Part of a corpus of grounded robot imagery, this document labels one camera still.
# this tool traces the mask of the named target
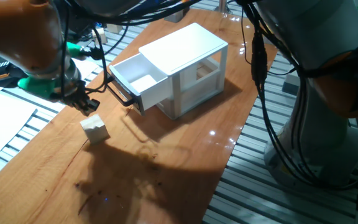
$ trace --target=wooden table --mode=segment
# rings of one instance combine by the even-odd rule
[[[193,22],[229,43],[224,91],[175,121],[94,94],[111,136],[95,146],[85,117],[66,107],[0,171],[0,223],[201,223],[257,96],[240,18],[192,9],[177,24],[153,22],[113,63]],[[250,58],[254,31],[245,30]],[[270,66],[277,51],[266,47]]]

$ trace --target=metal floor grate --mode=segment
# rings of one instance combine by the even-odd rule
[[[218,1],[204,0],[192,8],[213,10]],[[241,8],[230,3],[234,15],[241,16]],[[110,63],[147,26],[130,27],[122,42],[106,56]],[[109,49],[121,36],[105,31]],[[82,46],[93,46],[93,42],[81,42]],[[101,62],[87,60],[99,65],[86,82],[93,80],[102,71]],[[272,72],[289,71],[289,63],[278,54]],[[266,81],[266,104],[273,128],[278,131],[289,119],[295,96],[281,91],[284,77],[269,75]],[[0,94],[33,104],[37,110],[26,125],[0,152],[0,170],[59,113],[64,105],[37,98],[18,88],[3,89]],[[358,223],[356,211],[357,191],[320,192],[301,194],[279,185],[265,169],[263,153],[269,136],[262,119],[262,107],[257,98],[232,155],[221,177],[215,194],[203,218],[203,223]]]

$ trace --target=drawer handle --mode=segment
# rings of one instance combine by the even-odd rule
[[[118,94],[109,86],[107,85],[107,89],[116,97],[116,99],[123,105],[123,106],[130,106],[135,103],[135,100],[132,98],[130,100],[124,101],[121,99],[121,97],[118,96]]]
[[[130,100],[124,101],[121,97],[107,84],[107,89],[113,94],[113,96],[125,107],[133,105],[135,103],[135,99],[131,93],[129,93],[122,85],[119,83],[119,80],[116,79],[114,74],[108,74],[108,82],[111,82],[121,93],[127,93],[127,95],[123,95],[123,97],[128,99],[128,96],[131,98]]]

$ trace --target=open drawer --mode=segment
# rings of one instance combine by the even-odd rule
[[[144,111],[172,96],[172,83],[168,76],[156,68],[142,54],[137,54],[110,66],[112,83],[119,94],[132,101],[134,108]]]

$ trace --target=small wooden cube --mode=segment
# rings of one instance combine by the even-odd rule
[[[107,43],[107,37],[106,34],[104,33],[104,29],[103,28],[97,28],[96,29],[100,35],[100,39],[102,40],[102,44]],[[98,38],[96,38],[96,34],[94,33],[94,31],[92,30],[92,38],[94,38],[94,42],[96,44],[97,47],[99,47],[99,41]]]
[[[110,33],[119,34],[122,30],[122,26],[114,25],[114,24],[107,24],[107,30]]]
[[[80,122],[91,144],[97,144],[110,137],[99,115],[93,115]]]

